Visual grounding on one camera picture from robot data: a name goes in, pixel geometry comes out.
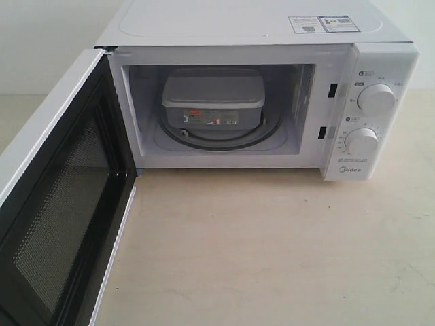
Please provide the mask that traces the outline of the white plastic lidded container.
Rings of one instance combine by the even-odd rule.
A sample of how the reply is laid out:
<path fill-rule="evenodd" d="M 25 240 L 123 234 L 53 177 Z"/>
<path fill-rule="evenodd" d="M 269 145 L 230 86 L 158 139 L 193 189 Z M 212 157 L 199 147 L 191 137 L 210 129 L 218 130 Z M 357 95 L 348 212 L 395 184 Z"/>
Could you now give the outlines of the white plastic lidded container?
<path fill-rule="evenodd" d="M 197 67 L 172 71 L 161 103 L 175 128 L 251 130 L 265 99 L 263 78 L 253 69 Z"/>

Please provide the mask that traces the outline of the white microwave door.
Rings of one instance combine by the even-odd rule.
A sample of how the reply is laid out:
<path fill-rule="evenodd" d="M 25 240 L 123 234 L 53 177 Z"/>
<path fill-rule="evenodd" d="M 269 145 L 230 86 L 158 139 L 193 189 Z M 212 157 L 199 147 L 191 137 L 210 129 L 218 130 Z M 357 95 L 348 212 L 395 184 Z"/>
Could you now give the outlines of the white microwave door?
<path fill-rule="evenodd" d="M 107 52 L 83 51 L 1 154 L 1 324 L 92 325 L 136 168 Z"/>

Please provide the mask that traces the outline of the glass microwave turntable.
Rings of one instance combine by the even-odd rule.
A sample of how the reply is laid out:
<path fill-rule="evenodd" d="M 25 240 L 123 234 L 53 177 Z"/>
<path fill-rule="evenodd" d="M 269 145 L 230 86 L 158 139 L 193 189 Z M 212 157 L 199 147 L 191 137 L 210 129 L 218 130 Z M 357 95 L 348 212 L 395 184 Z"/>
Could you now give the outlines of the glass microwave turntable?
<path fill-rule="evenodd" d="M 174 141 L 191 148 L 205 151 L 234 151 L 245 149 L 267 140 L 279 129 L 284 114 L 266 110 L 261 113 L 260 123 L 251 130 L 191 130 L 169 125 L 167 115 L 161 113 L 159 125 Z"/>

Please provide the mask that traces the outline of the white microwave oven body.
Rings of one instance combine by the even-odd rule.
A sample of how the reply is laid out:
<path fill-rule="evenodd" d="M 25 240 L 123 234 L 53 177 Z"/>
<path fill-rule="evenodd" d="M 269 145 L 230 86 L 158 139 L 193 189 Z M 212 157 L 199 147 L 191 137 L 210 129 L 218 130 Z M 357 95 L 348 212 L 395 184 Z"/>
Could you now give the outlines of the white microwave oven body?
<path fill-rule="evenodd" d="M 359 33 L 295 34 L 289 16 L 348 16 Z M 107 52 L 137 170 L 153 168 L 313 168 L 326 181 L 372 177 L 419 58 L 414 42 L 369 1 L 127 1 L 96 47 Z M 234 151 L 182 145 L 159 125 L 172 71 L 242 68 L 259 72 L 266 110 L 281 111 L 274 135 Z M 361 91 L 386 84 L 390 111 L 364 115 Z M 369 128 L 367 156 L 345 138 Z"/>

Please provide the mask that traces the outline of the lower white control knob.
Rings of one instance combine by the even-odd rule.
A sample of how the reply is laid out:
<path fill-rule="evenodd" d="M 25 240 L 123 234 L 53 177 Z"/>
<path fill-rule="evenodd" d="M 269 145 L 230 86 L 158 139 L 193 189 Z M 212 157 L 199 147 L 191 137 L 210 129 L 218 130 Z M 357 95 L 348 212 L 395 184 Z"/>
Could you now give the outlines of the lower white control knob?
<path fill-rule="evenodd" d="M 367 156 L 374 153 L 379 145 L 375 131 L 359 128 L 351 131 L 345 138 L 345 148 L 354 156 Z"/>

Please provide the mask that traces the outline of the white control knob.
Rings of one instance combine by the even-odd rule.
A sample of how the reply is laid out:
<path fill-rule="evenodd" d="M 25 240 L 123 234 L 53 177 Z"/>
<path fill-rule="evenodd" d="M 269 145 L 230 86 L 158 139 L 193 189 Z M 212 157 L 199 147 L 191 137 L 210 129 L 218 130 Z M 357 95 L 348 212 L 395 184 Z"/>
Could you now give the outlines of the white control knob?
<path fill-rule="evenodd" d="M 354 156 L 367 156 L 374 153 L 379 145 L 375 131 L 359 128 L 351 131 L 345 138 L 345 148 Z"/>
<path fill-rule="evenodd" d="M 363 89 L 357 105 L 364 115 L 378 116 L 394 108 L 396 97 L 386 84 L 373 84 Z"/>

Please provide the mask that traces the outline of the upper white control knob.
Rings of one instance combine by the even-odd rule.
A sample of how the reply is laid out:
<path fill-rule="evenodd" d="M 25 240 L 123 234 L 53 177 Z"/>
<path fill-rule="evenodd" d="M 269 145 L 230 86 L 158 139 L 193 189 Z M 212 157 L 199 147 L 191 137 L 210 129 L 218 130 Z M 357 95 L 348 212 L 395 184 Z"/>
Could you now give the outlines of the upper white control knob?
<path fill-rule="evenodd" d="M 386 84 L 373 84 L 363 89 L 357 105 L 364 115 L 378 116 L 394 108 L 396 97 Z"/>

